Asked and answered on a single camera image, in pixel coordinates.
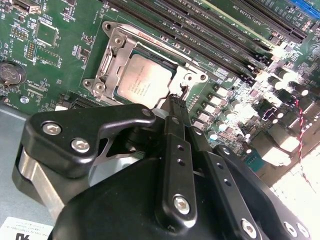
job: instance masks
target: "green circuit board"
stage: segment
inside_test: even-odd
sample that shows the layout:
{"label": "green circuit board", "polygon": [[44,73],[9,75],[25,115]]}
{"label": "green circuit board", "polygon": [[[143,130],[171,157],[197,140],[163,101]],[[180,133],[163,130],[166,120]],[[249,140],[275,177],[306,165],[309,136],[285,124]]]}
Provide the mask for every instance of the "green circuit board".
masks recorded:
{"label": "green circuit board", "polygon": [[[12,0],[0,0],[0,61],[13,61],[21,65],[26,72],[24,83],[6,87],[0,83],[0,96],[4,103],[12,108],[27,114],[54,111],[61,100],[61,95],[71,93],[92,101],[93,103],[107,106],[103,101],[98,101],[82,85],[83,79],[94,78],[101,59],[108,44],[108,37],[102,29],[104,21],[129,24],[141,29],[150,36],[162,41],[160,30],[145,24],[142,20],[121,10],[110,7],[99,0],[34,0],[40,6],[40,12],[26,14],[13,6]],[[195,0],[194,3],[212,11],[228,24],[238,28],[251,39],[260,41],[270,49],[276,49],[277,44],[272,38],[278,36],[263,22],[254,19],[247,12],[239,9],[231,0]],[[319,21],[294,5],[282,0],[260,0],[268,8],[288,20],[308,35],[302,44],[294,43],[279,36],[280,42],[287,46],[287,51],[278,59],[282,65],[299,74],[297,81],[309,87],[319,85],[320,57],[320,29],[314,27]],[[135,5],[135,1],[125,1],[130,8],[138,10],[149,18],[160,21],[157,16],[144,11]],[[315,8],[320,1],[308,1]],[[177,46],[174,40],[163,41],[169,46]],[[265,82],[259,82],[252,88],[241,81],[232,72],[226,72],[218,64],[213,64],[207,58],[191,49],[177,47],[181,53],[198,61],[200,67],[213,73],[216,78],[210,78],[205,83],[196,84],[186,99],[190,118],[197,118],[199,109],[214,87],[222,86],[231,92],[225,97],[226,104],[210,116],[203,130],[208,132],[216,130],[217,120],[226,121],[229,132],[220,132],[217,140],[209,140],[212,146],[220,143],[230,146],[238,155],[244,156],[241,142],[237,135],[238,123],[242,122],[248,128],[256,128],[254,135],[270,127],[269,122],[251,121],[251,106],[262,98],[266,98],[273,89]],[[28,102],[22,102],[21,97],[26,97]],[[235,120],[228,121],[223,116],[224,109],[229,109],[231,100],[239,100],[244,113]],[[289,108],[282,107],[284,113]]]}

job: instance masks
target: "blue pcie slot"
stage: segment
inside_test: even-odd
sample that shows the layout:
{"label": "blue pcie slot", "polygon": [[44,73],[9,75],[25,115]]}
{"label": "blue pcie slot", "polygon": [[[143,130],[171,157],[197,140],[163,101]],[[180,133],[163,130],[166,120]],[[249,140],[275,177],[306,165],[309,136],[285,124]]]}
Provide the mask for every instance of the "blue pcie slot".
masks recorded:
{"label": "blue pcie slot", "polygon": [[308,14],[310,17],[320,19],[320,12],[316,10],[313,6],[306,3],[304,0],[288,0],[289,2],[295,4],[303,12]]}

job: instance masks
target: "integrated circuit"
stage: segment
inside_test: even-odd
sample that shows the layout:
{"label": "integrated circuit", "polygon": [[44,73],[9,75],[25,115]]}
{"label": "integrated circuit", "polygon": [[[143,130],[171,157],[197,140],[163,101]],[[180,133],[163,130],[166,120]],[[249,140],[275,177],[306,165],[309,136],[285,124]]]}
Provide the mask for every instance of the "integrated circuit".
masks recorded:
{"label": "integrated circuit", "polygon": [[39,21],[36,26],[36,39],[52,48],[56,45],[58,29],[46,24],[45,22]]}
{"label": "integrated circuit", "polygon": [[122,75],[117,93],[133,103],[153,108],[168,93],[172,72],[154,61],[134,54]]}

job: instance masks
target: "metal bracket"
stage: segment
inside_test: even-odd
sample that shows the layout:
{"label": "metal bracket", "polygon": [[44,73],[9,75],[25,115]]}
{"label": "metal bracket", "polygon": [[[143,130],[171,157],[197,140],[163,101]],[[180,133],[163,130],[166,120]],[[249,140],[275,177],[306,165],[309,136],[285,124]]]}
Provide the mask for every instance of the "metal bracket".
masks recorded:
{"label": "metal bracket", "polygon": [[[162,43],[160,40],[149,36],[127,24],[106,21],[102,24],[103,31],[109,37],[108,45],[94,79],[84,79],[83,86],[99,100],[107,102],[116,101],[114,93],[122,79],[131,54],[136,47],[157,55],[176,67],[176,73],[168,84],[168,93],[181,95],[186,99],[191,88],[196,83],[205,83],[209,77],[208,72],[199,67],[199,64],[178,50]],[[183,61],[181,65],[168,57],[153,50],[149,46],[157,47],[164,53],[170,54]],[[160,107],[165,99],[160,99],[157,105]]]}

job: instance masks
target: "screw hole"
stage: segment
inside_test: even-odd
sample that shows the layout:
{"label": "screw hole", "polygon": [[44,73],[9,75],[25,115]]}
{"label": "screw hole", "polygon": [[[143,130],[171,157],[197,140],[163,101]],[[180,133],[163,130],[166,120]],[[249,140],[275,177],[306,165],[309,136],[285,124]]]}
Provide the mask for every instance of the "screw hole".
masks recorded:
{"label": "screw hole", "polygon": [[224,169],[224,166],[222,166],[220,163],[216,164],[220,169]]}
{"label": "screw hole", "polygon": [[228,179],[223,180],[225,184],[227,184],[229,187],[231,187],[231,183],[228,181]]}
{"label": "screw hole", "polygon": [[185,162],[184,162],[182,159],[180,159],[180,158],[177,160],[177,162],[178,162],[178,164],[179,164],[180,166],[182,166],[182,167],[186,165]]}
{"label": "screw hole", "polygon": [[91,82],[85,81],[85,82],[84,82],[84,85],[85,85],[86,87],[90,87],[90,86],[91,86]]}
{"label": "screw hole", "polygon": [[180,151],[184,151],[184,150],[185,150],[184,147],[181,146],[181,145],[178,145],[178,149],[179,149]]}

